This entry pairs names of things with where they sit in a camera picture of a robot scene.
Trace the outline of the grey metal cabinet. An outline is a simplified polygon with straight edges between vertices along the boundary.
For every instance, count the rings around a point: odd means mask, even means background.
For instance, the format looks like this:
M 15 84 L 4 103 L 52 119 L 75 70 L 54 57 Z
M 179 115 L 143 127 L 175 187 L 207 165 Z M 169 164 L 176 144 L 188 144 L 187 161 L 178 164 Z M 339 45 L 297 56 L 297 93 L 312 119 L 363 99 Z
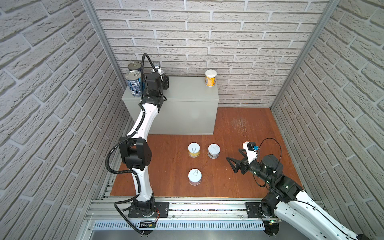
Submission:
M 212 135 L 219 94 L 205 85 L 205 77 L 169 77 L 167 100 L 153 121 L 150 135 Z

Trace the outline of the white can near right gripper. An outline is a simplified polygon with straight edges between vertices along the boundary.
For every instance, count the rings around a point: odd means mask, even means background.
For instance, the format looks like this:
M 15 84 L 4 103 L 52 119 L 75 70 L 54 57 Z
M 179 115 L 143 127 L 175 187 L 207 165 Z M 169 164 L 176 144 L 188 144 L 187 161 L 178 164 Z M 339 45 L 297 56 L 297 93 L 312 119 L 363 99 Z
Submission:
M 211 159 L 216 159 L 219 157 L 220 154 L 220 146 L 217 144 L 210 144 L 208 147 L 208 156 Z

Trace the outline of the large blue can gold lid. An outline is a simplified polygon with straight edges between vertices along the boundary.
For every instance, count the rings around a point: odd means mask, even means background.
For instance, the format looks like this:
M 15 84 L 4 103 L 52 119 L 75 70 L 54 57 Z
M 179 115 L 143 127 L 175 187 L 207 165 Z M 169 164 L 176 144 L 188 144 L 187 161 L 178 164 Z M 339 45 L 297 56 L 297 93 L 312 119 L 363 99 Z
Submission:
M 141 97 L 142 91 L 145 89 L 145 84 L 142 83 L 141 76 L 142 73 L 138 70 L 129 71 L 125 75 L 128 88 L 135 97 Z

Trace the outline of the aluminium corner profile left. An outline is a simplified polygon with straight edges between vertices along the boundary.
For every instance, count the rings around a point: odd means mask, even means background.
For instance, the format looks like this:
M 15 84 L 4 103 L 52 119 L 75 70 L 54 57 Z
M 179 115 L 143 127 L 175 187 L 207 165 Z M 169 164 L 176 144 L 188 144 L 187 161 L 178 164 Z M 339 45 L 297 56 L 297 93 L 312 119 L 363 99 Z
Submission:
M 110 60 L 111 66 L 115 71 L 115 74 L 117 76 L 117 79 L 119 80 L 122 88 L 125 90 L 127 87 L 127 84 L 125 82 L 125 78 L 123 76 L 123 72 L 119 66 L 119 63 L 116 59 L 116 56 L 114 54 L 114 51 L 112 49 L 112 46 L 109 42 L 109 39 L 107 37 L 107 34 L 103 28 L 102 22 L 97 14 L 97 11 L 90 0 L 83 0 L 84 8 L 90 18 L 90 21 L 96 31 L 96 34 L 98 35 L 98 38 L 103 46 L 103 49 Z

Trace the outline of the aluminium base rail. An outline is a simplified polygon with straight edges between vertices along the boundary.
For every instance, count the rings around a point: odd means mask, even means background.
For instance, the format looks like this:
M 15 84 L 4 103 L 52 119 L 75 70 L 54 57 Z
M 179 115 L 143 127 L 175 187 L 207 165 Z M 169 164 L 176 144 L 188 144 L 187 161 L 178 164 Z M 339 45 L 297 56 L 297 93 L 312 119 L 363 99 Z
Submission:
M 303 234 L 319 238 L 331 229 L 330 218 L 311 200 L 281 202 L 270 217 L 261 213 L 260 199 L 158 198 L 153 213 L 142 214 L 132 203 L 114 203 L 120 198 L 93 200 L 82 222 L 79 239 L 96 230 L 203 230 L 271 231 L 275 235 L 281 222 Z

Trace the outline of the orange can with white lid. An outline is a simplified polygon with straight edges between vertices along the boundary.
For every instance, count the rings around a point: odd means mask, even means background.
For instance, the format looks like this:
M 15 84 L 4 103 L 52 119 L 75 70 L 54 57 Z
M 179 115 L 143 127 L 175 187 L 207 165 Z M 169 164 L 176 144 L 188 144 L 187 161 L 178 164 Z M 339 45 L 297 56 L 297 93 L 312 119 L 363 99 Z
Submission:
M 206 70 L 205 72 L 205 85 L 207 87 L 213 87 L 216 85 L 217 72 L 215 70 Z

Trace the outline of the tall dark blue can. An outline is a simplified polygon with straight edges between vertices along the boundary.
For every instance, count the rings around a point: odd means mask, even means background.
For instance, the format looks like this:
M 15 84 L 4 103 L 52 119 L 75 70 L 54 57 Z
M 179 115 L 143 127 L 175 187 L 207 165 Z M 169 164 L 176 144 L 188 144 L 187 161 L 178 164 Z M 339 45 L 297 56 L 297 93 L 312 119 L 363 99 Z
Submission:
M 141 71 L 142 64 L 141 62 L 131 62 L 128 64 L 129 71 Z

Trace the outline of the aluminium corner profile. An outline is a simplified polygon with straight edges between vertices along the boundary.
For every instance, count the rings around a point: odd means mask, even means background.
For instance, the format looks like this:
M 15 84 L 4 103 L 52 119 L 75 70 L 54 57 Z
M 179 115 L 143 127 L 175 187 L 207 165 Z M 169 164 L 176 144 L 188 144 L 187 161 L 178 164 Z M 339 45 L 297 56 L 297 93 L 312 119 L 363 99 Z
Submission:
M 114 54 L 114 51 L 112 49 L 112 46 L 109 42 L 109 39 L 107 37 L 107 34 L 103 28 L 102 22 L 97 14 L 97 11 L 90 0 L 83 0 L 84 8 L 90 18 L 90 21 L 96 31 L 96 34 L 98 35 L 98 38 L 103 46 L 103 49 L 110 60 L 111 66 L 115 71 L 115 74 L 117 76 L 117 79 L 119 80 L 122 88 L 125 90 L 127 87 L 127 84 L 125 82 L 125 78 L 123 76 L 123 72 L 119 66 L 119 63 L 116 59 L 116 56 Z
M 283 95 L 284 95 L 285 91 L 287 90 L 288 86 L 290 85 L 291 81 L 293 80 L 296 72 L 298 71 L 298 69 L 300 68 L 302 63 L 305 61 L 307 54 L 313 48 L 315 42 L 319 38 L 320 34 L 322 33 L 323 29 L 327 25 L 329 19 L 331 18 L 332 14 L 336 10 L 339 3 L 340 3 L 340 0 L 328 1 L 327 5 L 324 9 L 324 12 L 322 13 L 318 23 L 316 24 L 314 30 L 310 34 L 306 44 L 302 48 L 302 50 L 301 50 L 298 58 L 296 59 L 293 67 L 291 68 L 291 70 L 289 71 L 289 74 L 287 75 L 285 81 L 283 82 L 281 89 L 279 90 L 277 96 L 275 97 L 275 99 L 274 99 L 274 101 L 270 107 L 271 111 L 273 111 L 277 107 L 279 101 L 283 98 Z

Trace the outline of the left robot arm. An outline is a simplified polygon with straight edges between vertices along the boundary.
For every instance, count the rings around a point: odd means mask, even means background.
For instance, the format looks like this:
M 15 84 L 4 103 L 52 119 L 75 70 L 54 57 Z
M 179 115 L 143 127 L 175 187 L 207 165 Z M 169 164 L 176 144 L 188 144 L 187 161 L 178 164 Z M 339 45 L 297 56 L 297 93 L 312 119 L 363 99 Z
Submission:
M 145 89 L 143 98 L 139 102 L 141 109 L 139 116 L 119 146 L 122 162 L 132 171 L 137 198 L 133 200 L 131 209 L 138 215 L 150 218 L 155 210 L 155 197 L 149 180 L 149 164 L 152 159 L 152 151 L 147 143 L 147 137 L 163 103 L 167 100 L 164 90 L 169 87 L 169 78 L 165 74 L 149 73 L 143 75 Z

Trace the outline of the white can with pull tab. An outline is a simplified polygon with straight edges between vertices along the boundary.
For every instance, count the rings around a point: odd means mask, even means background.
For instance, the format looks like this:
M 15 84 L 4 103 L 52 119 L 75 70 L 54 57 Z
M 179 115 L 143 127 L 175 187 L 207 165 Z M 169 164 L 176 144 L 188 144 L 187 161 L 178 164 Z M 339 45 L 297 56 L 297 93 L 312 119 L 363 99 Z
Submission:
M 188 173 L 189 183 L 198 186 L 202 181 L 202 173 L 199 169 L 191 169 Z

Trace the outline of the yellow can with pull tab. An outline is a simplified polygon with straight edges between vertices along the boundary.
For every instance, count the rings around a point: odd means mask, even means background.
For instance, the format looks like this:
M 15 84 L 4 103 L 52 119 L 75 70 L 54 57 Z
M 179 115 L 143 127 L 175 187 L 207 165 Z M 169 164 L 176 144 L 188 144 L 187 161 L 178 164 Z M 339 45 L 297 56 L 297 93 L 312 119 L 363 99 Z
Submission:
M 198 143 L 190 143 L 188 146 L 189 156 L 197 158 L 200 155 L 200 145 Z

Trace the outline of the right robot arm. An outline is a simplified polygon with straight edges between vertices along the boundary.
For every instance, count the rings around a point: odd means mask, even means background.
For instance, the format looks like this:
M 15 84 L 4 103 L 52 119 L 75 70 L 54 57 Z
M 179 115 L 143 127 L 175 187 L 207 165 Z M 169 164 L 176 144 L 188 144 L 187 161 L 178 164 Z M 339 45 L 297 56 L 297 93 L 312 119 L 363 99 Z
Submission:
M 265 182 L 269 192 L 258 207 L 263 216 L 277 217 L 311 240 L 368 239 L 343 226 L 299 184 L 285 176 L 282 163 L 274 155 L 267 155 L 258 162 L 257 152 L 245 149 L 240 153 L 244 156 L 242 160 L 228 157 L 227 161 L 235 173 L 250 172 Z

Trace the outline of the aluminium corner profile right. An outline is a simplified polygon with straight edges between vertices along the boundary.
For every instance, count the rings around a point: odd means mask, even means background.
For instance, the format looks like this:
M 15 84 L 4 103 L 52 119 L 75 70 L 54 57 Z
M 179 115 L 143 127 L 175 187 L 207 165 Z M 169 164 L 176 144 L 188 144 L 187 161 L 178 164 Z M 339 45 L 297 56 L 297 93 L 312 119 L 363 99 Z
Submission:
M 296 72 L 298 71 L 298 69 L 300 68 L 302 63 L 305 61 L 307 54 L 313 48 L 315 42 L 319 38 L 320 34 L 322 33 L 323 29 L 327 25 L 329 19 L 331 18 L 332 14 L 336 10 L 339 3 L 340 3 L 340 0 L 328 1 L 327 5 L 324 9 L 324 12 L 322 13 L 318 23 L 316 24 L 314 30 L 310 34 L 306 44 L 302 48 L 302 50 L 301 50 L 298 58 L 296 59 L 293 67 L 291 68 L 291 70 L 289 71 L 289 74 L 287 75 L 285 81 L 283 82 L 281 89 L 279 90 L 277 96 L 275 97 L 275 99 L 274 99 L 274 101 L 270 107 L 271 111 L 273 111 L 277 107 L 279 101 L 283 98 L 283 95 L 284 95 L 285 91 L 287 90 L 288 86 L 290 85 L 291 81 L 293 80 Z

